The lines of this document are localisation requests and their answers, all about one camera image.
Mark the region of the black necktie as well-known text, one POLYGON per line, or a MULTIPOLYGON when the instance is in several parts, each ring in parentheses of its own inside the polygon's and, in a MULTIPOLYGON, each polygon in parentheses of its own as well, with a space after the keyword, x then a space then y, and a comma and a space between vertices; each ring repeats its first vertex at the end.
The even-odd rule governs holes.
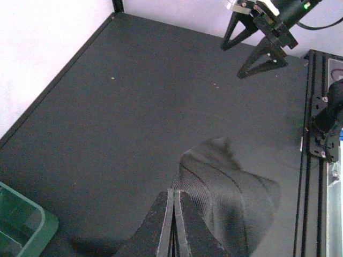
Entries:
POLYGON ((244 171, 224 137, 185 151, 171 186, 188 193, 229 256, 250 256, 256 250, 280 204, 280 185, 244 171))

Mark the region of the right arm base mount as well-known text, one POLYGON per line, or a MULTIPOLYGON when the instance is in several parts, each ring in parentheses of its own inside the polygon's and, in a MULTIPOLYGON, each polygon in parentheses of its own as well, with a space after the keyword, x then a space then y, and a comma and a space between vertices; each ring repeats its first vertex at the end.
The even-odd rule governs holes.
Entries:
POLYGON ((313 156, 333 162, 334 148, 337 145, 331 142, 334 132, 342 125, 342 79, 329 86, 326 106, 310 119, 309 150, 313 156))

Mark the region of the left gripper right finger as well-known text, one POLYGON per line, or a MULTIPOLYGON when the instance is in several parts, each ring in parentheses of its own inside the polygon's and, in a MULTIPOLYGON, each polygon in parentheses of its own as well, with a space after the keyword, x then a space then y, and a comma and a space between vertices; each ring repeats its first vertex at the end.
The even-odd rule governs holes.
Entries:
POLYGON ((174 214, 173 256, 228 256, 185 191, 174 191, 174 214))

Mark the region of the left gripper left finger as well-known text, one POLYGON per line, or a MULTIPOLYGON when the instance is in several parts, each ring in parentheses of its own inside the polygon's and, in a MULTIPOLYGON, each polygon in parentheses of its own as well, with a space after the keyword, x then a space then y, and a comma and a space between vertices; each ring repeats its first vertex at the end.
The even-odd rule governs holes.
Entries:
POLYGON ((174 190, 159 193, 135 234, 116 256, 167 256, 174 211, 174 190))

